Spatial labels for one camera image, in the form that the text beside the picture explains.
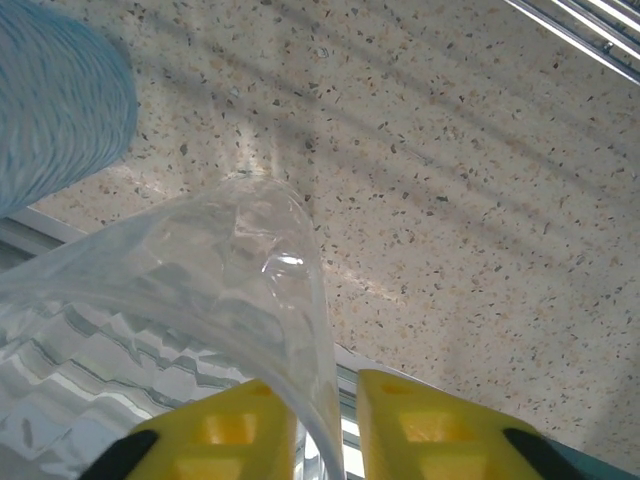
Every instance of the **blue knitted object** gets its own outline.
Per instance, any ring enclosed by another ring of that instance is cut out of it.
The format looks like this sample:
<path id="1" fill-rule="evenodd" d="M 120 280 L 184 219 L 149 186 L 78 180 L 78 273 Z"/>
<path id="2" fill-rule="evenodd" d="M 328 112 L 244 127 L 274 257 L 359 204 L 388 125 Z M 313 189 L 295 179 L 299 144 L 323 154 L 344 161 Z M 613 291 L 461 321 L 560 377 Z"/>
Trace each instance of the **blue knitted object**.
<path id="1" fill-rule="evenodd" d="M 120 157 L 136 115 L 131 72 L 104 38 L 0 0 L 0 218 Z"/>

